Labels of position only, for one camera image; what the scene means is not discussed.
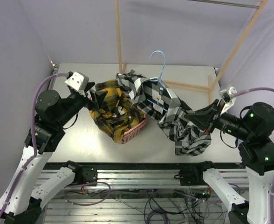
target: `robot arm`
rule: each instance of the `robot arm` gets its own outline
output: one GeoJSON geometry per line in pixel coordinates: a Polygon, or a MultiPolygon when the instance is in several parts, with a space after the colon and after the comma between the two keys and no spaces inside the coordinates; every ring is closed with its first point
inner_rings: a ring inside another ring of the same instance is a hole
{"type": "Polygon", "coordinates": [[[97,94],[92,90],[95,83],[89,82],[88,77],[78,72],[69,72],[66,84],[71,92],[67,98],[61,99],[58,92],[47,90],[37,99],[35,139],[38,154],[24,169],[23,165],[34,155],[31,130],[29,130],[19,166],[0,198],[1,218],[5,219],[6,224],[34,224],[44,206],[61,189],[83,181],[82,167],[69,161],[57,174],[34,189],[43,167],[65,134],[63,126],[82,108],[91,110],[100,106],[106,95],[105,92],[97,94]],[[87,91],[90,92],[92,100],[87,97],[87,91]],[[11,189],[14,191],[7,203],[6,198],[11,189]]]}
{"type": "Polygon", "coordinates": [[[270,189],[274,183],[274,143],[269,135],[274,130],[274,108],[258,102],[246,107],[248,112],[242,118],[223,113],[231,103],[231,91],[222,93],[220,102],[213,104],[187,119],[206,133],[215,128],[232,135],[243,142],[238,149],[246,166],[249,179],[249,202],[241,197],[223,179],[220,173],[210,167],[203,171],[203,181],[211,186],[229,212],[232,224],[268,224],[270,222],[270,189]]]}

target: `plastic basket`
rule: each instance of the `plastic basket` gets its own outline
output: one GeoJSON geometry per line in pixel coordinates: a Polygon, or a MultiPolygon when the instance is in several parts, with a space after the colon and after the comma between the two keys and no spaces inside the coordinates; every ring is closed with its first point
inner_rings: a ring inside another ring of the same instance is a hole
{"type": "Polygon", "coordinates": [[[124,144],[127,143],[128,141],[130,141],[132,138],[134,138],[135,136],[137,136],[140,132],[140,129],[146,124],[147,122],[147,116],[146,114],[143,115],[144,120],[136,125],[135,127],[133,127],[132,129],[128,130],[127,132],[124,133],[123,138],[118,142],[118,144],[124,144]]]}

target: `cable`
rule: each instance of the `cable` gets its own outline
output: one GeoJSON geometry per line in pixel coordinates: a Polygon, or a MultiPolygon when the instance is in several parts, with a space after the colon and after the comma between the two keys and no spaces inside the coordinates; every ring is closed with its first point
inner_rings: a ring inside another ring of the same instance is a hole
{"type": "Polygon", "coordinates": [[[227,145],[228,147],[230,147],[230,148],[237,148],[237,147],[238,147],[238,141],[239,141],[239,139],[236,139],[236,140],[235,140],[235,147],[232,147],[232,146],[228,145],[226,142],[224,142],[224,140],[223,140],[223,138],[222,138],[222,131],[221,131],[221,130],[220,130],[220,138],[221,138],[221,141],[222,141],[225,145],[227,145]]]}
{"type": "Polygon", "coordinates": [[[180,223],[178,223],[178,224],[182,224],[182,223],[186,223],[186,222],[188,222],[188,223],[197,223],[197,222],[195,222],[195,221],[185,220],[185,221],[182,221],[182,222],[180,222],[180,223]]]}
{"type": "Polygon", "coordinates": [[[70,127],[66,127],[66,128],[62,128],[62,129],[63,129],[63,130],[67,130],[67,129],[71,128],[71,127],[76,123],[76,121],[77,121],[77,119],[78,119],[78,114],[79,114],[79,113],[76,114],[75,120],[74,120],[74,122],[71,124],[70,127]]]}
{"type": "Polygon", "coordinates": [[[243,119],[242,113],[246,110],[249,110],[251,108],[251,106],[245,106],[243,109],[241,109],[240,111],[240,118],[243,119]]]}
{"type": "Polygon", "coordinates": [[[228,211],[225,211],[225,212],[222,212],[219,216],[218,216],[218,218],[216,218],[214,221],[213,221],[213,223],[212,224],[214,224],[224,213],[227,213],[228,211]]]}
{"type": "Polygon", "coordinates": [[[170,198],[168,198],[169,201],[171,201],[171,203],[178,209],[179,213],[183,215],[183,217],[185,219],[187,219],[187,217],[185,216],[185,214],[179,209],[178,205],[174,203],[173,200],[171,200],[170,198]]]}
{"type": "Polygon", "coordinates": [[[231,186],[235,186],[239,191],[238,191],[238,194],[240,195],[241,194],[241,188],[239,185],[235,184],[235,183],[228,183],[229,185],[231,186]]]}
{"type": "Polygon", "coordinates": [[[189,211],[189,213],[190,213],[192,219],[194,220],[194,222],[197,223],[197,220],[196,220],[194,214],[191,212],[191,210],[190,210],[190,208],[189,208],[189,205],[188,205],[188,203],[187,203],[187,198],[185,197],[184,199],[185,199],[185,206],[187,207],[187,209],[188,209],[188,211],[189,211]]]}
{"type": "Polygon", "coordinates": [[[118,201],[118,202],[121,202],[121,203],[127,205],[127,206],[130,207],[131,209],[135,209],[135,210],[137,210],[137,211],[140,211],[143,215],[145,215],[145,214],[143,213],[143,211],[139,210],[138,208],[134,208],[133,206],[127,204],[126,202],[119,201],[119,200],[117,200],[117,199],[115,199],[115,198],[114,198],[114,200],[116,200],[116,201],[118,201]]]}
{"type": "Polygon", "coordinates": [[[39,93],[41,91],[41,89],[43,88],[43,86],[48,82],[50,81],[51,79],[53,78],[56,78],[56,77],[65,77],[67,76],[66,73],[57,73],[57,74],[54,74],[54,75],[51,75],[47,78],[45,78],[41,84],[38,86],[38,88],[36,89],[35,93],[34,93],[34,98],[33,98],[33,101],[32,101],[32,104],[31,104],[31,127],[30,127],[30,133],[31,133],[31,139],[32,139],[32,144],[33,144],[33,148],[34,148],[34,155],[31,156],[25,163],[24,165],[21,167],[21,170],[19,171],[19,173],[17,174],[12,186],[11,186],[11,189],[9,190],[8,194],[7,194],[7,197],[5,199],[5,203],[3,204],[1,210],[0,210],[0,219],[1,219],[1,216],[2,214],[4,213],[4,211],[6,210],[7,208],[7,205],[9,204],[9,201],[11,199],[11,196],[13,195],[13,192],[15,190],[15,188],[17,187],[20,179],[21,179],[21,176],[23,174],[23,172],[26,170],[27,166],[34,160],[34,158],[37,156],[38,154],[38,148],[37,148],[37,145],[36,145],[36,139],[35,139],[35,128],[34,128],[34,125],[35,125],[35,121],[34,121],[34,112],[35,112],[35,103],[37,101],[37,98],[39,96],[39,93]]]}
{"type": "Polygon", "coordinates": [[[166,210],[164,210],[164,209],[156,202],[156,200],[155,200],[153,197],[151,197],[151,198],[150,198],[150,201],[149,201],[149,205],[150,205],[151,210],[154,210],[154,209],[152,208],[152,206],[151,206],[151,200],[153,200],[153,201],[156,203],[156,205],[160,208],[161,214],[178,215],[178,214],[182,214],[182,212],[184,212],[184,211],[187,210],[187,209],[182,210],[182,211],[179,210],[179,212],[170,212],[170,211],[166,211],[166,210]]]}
{"type": "MultiPolygon", "coordinates": [[[[273,88],[259,87],[259,88],[252,88],[252,89],[248,89],[248,90],[243,90],[243,91],[237,92],[235,94],[232,94],[232,97],[238,97],[238,96],[247,94],[249,92],[260,91],[260,90],[266,90],[266,91],[274,92],[273,88]]],[[[274,224],[274,183],[272,185],[271,195],[270,195],[270,214],[271,214],[271,217],[270,217],[271,224],[274,224]]]]}
{"type": "Polygon", "coordinates": [[[193,198],[193,199],[195,199],[196,201],[199,201],[199,202],[210,203],[210,204],[222,203],[222,201],[207,201],[207,200],[202,200],[202,199],[196,198],[196,197],[194,197],[192,195],[187,195],[187,194],[181,193],[180,191],[177,191],[177,190],[174,190],[174,192],[176,192],[176,193],[178,193],[180,195],[184,195],[184,196],[189,197],[189,198],[193,198]]]}
{"type": "Polygon", "coordinates": [[[199,204],[199,203],[194,203],[194,199],[191,199],[191,204],[192,204],[192,211],[193,211],[193,213],[195,213],[196,215],[198,215],[198,217],[199,217],[199,223],[201,223],[201,218],[202,218],[202,216],[201,216],[201,213],[200,213],[200,211],[199,212],[197,212],[196,210],[195,210],[195,207],[199,204]]]}
{"type": "Polygon", "coordinates": [[[154,215],[160,215],[160,216],[162,216],[162,218],[163,218],[163,220],[164,220],[164,224],[168,224],[168,223],[170,224],[170,220],[169,220],[169,218],[167,217],[167,215],[166,215],[166,214],[161,214],[159,209],[155,209],[154,211],[151,211],[151,212],[148,214],[148,217],[147,217],[145,223],[148,224],[149,221],[150,221],[150,219],[151,219],[151,217],[153,217],[154,215]]]}
{"type": "Polygon", "coordinates": [[[223,224],[225,224],[225,219],[226,219],[227,213],[228,213],[228,211],[226,211],[226,214],[225,214],[225,216],[224,216],[223,224]]]}
{"type": "Polygon", "coordinates": [[[203,224],[204,224],[205,219],[208,218],[208,217],[210,216],[210,208],[208,207],[209,205],[210,205],[210,204],[207,204],[207,205],[206,205],[206,208],[205,208],[205,211],[204,211],[205,216],[204,216],[204,219],[203,219],[203,224]]]}
{"type": "Polygon", "coordinates": [[[110,197],[110,194],[111,194],[111,186],[108,184],[108,183],[105,183],[105,182],[92,182],[92,183],[86,183],[86,184],[81,184],[81,185],[69,185],[69,186],[66,186],[65,189],[67,188],[78,188],[78,187],[86,187],[86,186],[94,186],[95,184],[105,184],[108,186],[109,188],[109,192],[108,194],[106,195],[105,198],[103,198],[102,200],[98,201],[98,202],[95,202],[95,203],[90,203],[90,204],[80,204],[80,203],[76,203],[76,202],[72,202],[68,199],[68,194],[65,195],[66,197],[66,202],[68,203],[71,203],[71,204],[74,204],[74,205],[79,205],[79,206],[91,206],[91,205],[95,205],[95,204],[99,204],[103,201],[105,201],[108,197],[110,197]]]}

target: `table surface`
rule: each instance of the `table surface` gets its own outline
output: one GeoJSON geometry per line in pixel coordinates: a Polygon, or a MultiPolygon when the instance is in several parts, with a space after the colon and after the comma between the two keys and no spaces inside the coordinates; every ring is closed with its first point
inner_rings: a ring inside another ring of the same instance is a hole
{"type": "MultiPolygon", "coordinates": [[[[146,77],[157,77],[161,65],[127,65],[126,72],[131,69],[142,73],[146,77]]],[[[78,71],[89,77],[92,82],[104,82],[114,79],[118,71],[118,64],[78,64],[62,63],[59,72],[78,71]]],[[[162,79],[189,84],[207,86],[207,77],[216,78],[213,67],[207,66],[171,66],[164,69],[162,79]]],[[[64,83],[66,79],[57,78],[52,88],[59,92],[62,98],[69,95],[69,90],[64,83]]],[[[197,110],[208,105],[208,93],[171,89],[184,100],[192,109],[197,110]]],[[[219,98],[219,86],[213,92],[214,98],[219,98]]],[[[75,118],[66,124],[69,126],[75,118]]],[[[227,147],[219,137],[219,130],[212,133],[212,143],[202,155],[177,156],[174,153],[174,142],[167,139],[162,130],[157,126],[157,121],[148,118],[147,124],[141,129],[139,135],[126,144],[117,144],[105,133],[100,131],[92,120],[87,109],[79,112],[76,124],[65,130],[66,134],[59,143],[57,150],[49,162],[119,162],[119,163],[197,163],[202,161],[239,163],[241,162],[238,149],[227,147]]],[[[235,138],[224,134],[225,142],[234,145],[235,138]]]]}

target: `striped cloth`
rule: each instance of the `striped cloth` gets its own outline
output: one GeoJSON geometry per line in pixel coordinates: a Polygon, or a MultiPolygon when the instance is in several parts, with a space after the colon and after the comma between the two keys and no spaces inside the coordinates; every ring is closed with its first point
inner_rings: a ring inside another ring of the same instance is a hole
{"type": "Polygon", "coordinates": [[[101,131],[109,135],[114,142],[119,142],[126,131],[144,119],[144,113],[132,106],[116,80],[96,84],[96,92],[103,91],[107,91],[107,95],[101,108],[90,111],[90,115],[101,131]]]}
{"type": "Polygon", "coordinates": [[[194,111],[167,85],[164,84],[164,88],[157,78],[145,78],[132,70],[127,74],[118,73],[116,79],[122,90],[130,96],[133,105],[156,119],[166,136],[175,142],[176,155],[197,156],[211,144],[210,134],[200,131],[185,118],[194,111]]]}

